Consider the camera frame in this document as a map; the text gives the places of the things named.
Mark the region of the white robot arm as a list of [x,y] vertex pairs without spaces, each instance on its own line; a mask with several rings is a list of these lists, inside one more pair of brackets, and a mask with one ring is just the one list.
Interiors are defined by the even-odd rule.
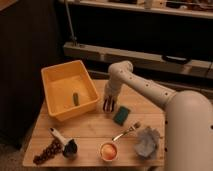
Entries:
[[165,171],[213,171],[213,105],[204,95],[139,77],[130,61],[111,64],[108,73],[104,111],[114,111],[123,84],[164,111]]

